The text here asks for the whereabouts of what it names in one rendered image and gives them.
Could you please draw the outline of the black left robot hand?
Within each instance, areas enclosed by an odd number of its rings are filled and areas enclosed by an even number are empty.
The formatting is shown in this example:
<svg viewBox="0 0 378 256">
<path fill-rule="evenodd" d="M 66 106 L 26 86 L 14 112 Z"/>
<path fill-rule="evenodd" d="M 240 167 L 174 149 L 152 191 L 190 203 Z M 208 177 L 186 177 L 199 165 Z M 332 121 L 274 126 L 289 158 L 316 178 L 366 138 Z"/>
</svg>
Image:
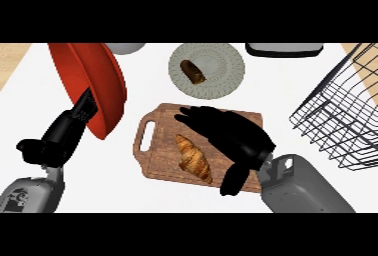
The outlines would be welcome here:
<svg viewBox="0 0 378 256">
<path fill-rule="evenodd" d="M 91 90 L 85 89 L 71 110 L 65 110 L 53 121 L 39 139 L 23 139 L 16 149 L 29 164 L 57 168 L 75 151 L 85 125 L 97 113 Z"/>
</svg>

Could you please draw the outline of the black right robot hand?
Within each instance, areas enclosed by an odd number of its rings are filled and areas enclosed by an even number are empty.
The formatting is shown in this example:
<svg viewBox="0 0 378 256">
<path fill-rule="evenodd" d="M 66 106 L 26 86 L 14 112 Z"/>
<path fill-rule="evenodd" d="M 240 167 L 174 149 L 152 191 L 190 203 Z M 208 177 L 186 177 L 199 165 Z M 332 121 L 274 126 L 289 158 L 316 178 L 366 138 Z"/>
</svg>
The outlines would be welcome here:
<svg viewBox="0 0 378 256">
<path fill-rule="evenodd" d="M 260 170 L 276 148 L 267 133 L 242 115 L 208 106 L 181 107 L 174 119 L 208 139 L 209 144 L 231 160 L 220 194 L 236 196 L 249 171 Z"/>
</svg>

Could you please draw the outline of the golden brown croissant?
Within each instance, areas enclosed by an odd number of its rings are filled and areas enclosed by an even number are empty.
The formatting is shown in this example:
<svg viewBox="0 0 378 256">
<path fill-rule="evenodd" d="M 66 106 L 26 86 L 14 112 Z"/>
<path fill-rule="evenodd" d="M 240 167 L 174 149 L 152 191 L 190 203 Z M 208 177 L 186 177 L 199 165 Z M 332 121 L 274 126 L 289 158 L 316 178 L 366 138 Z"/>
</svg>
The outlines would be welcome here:
<svg viewBox="0 0 378 256">
<path fill-rule="evenodd" d="M 180 169 L 195 175 L 203 182 L 211 183 L 211 169 L 202 150 L 180 134 L 175 135 L 175 144 L 181 156 Z"/>
</svg>

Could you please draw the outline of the brown wooden cutting board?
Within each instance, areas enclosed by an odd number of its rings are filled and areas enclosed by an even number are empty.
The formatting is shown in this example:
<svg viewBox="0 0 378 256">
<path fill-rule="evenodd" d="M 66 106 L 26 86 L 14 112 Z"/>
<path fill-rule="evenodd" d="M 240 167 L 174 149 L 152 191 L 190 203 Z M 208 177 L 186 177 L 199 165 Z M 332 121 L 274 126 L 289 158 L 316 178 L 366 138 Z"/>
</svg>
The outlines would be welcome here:
<svg viewBox="0 0 378 256">
<path fill-rule="evenodd" d="M 174 120 L 174 115 L 180 113 L 178 108 L 178 104 L 162 103 L 140 120 L 133 144 L 133 155 L 140 164 L 141 173 L 150 179 L 220 187 L 226 170 L 233 162 L 212 147 L 206 139 L 184 124 Z M 141 139 L 149 122 L 155 123 L 150 146 L 146 151 L 141 151 Z M 183 135 L 203 152 L 212 176 L 211 183 L 203 182 L 178 167 L 180 152 L 174 141 L 177 134 Z"/>
</svg>

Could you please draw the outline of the grey round plate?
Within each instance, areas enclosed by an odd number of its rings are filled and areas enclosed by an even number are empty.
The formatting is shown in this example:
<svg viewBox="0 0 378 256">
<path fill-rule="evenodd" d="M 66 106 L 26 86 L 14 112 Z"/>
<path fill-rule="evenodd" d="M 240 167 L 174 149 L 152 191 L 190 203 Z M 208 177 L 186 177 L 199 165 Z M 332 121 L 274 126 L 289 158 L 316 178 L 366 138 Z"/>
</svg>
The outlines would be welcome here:
<svg viewBox="0 0 378 256">
<path fill-rule="evenodd" d="M 193 84 L 180 64 L 189 61 L 199 69 L 205 80 Z M 227 96 L 243 80 L 242 56 L 228 43 L 183 43 L 172 51 L 168 75 L 177 89 L 196 99 L 218 99 Z"/>
</svg>

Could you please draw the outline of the red bowl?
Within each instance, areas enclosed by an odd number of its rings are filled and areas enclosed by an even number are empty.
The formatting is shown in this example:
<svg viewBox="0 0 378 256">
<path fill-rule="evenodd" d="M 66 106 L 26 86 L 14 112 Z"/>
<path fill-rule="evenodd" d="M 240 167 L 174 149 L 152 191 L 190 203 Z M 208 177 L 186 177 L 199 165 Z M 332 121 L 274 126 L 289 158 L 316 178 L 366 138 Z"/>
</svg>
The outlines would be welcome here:
<svg viewBox="0 0 378 256">
<path fill-rule="evenodd" d="M 127 88 L 113 54 L 103 43 L 48 43 L 50 55 L 72 102 L 91 90 L 97 113 L 87 123 L 93 135 L 104 139 L 122 114 Z"/>
</svg>

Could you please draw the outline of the dark brown bread roll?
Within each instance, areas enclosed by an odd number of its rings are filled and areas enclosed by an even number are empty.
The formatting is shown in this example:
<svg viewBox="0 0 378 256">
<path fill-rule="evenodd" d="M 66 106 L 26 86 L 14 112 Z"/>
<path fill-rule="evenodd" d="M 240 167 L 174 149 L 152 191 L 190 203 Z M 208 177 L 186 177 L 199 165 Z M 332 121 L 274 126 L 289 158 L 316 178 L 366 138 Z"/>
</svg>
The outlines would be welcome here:
<svg viewBox="0 0 378 256">
<path fill-rule="evenodd" d="M 193 84 L 199 84 L 205 81 L 205 76 L 202 74 L 202 71 L 189 60 L 183 60 L 180 62 L 180 68 Z"/>
</svg>

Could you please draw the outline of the grey and black appliance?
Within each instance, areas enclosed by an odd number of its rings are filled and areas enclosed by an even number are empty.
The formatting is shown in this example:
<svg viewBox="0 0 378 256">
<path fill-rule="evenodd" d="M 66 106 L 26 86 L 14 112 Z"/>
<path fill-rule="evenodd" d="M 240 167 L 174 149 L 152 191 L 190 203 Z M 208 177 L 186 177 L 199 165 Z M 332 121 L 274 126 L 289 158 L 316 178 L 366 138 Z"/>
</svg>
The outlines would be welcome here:
<svg viewBox="0 0 378 256">
<path fill-rule="evenodd" d="M 322 43 L 246 43 L 249 55 L 271 58 L 314 57 L 323 50 Z"/>
</svg>

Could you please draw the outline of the grey rounded object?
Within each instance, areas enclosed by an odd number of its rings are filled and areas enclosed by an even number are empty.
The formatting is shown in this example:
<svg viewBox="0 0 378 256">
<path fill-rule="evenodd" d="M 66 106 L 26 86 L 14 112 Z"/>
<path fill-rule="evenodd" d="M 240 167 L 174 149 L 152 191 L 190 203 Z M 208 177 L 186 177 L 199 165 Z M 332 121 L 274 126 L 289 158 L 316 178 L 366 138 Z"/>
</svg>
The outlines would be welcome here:
<svg viewBox="0 0 378 256">
<path fill-rule="evenodd" d="M 134 53 L 144 46 L 143 43 L 106 43 L 107 48 L 116 55 L 127 55 Z"/>
</svg>

